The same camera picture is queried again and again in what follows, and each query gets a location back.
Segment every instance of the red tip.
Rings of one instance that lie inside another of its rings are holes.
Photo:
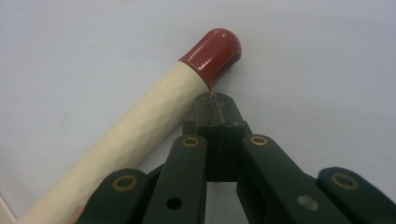
[[[241,58],[241,44],[231,31],[213,29],[209,31],[179,61],[187,64],[204,80],[211,90],[231,65]]]

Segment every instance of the screw hole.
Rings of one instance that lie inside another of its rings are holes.
[[[183,204],[183,202],[181,201],[181,199],[179,199],[179,198],[171,198],[166,203],[166,206],[168,206],[169,209],[177,210],[177,209],[179,209],[181,207],[182,204]]]
[[[113,181],[113,189],[119,192],[133,189],[137,184],[137,178],[134,175],[122,175]]]

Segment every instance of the white surface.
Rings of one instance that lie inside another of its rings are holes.
[[[243,55],[214,91],[309,175],[342,166],[396,201],[394,1],[0,3],[0,192],[20,217],[207,31]],[[139,165],[161,164],[180,129]],[[247,223],[209,185],[206,223]]]

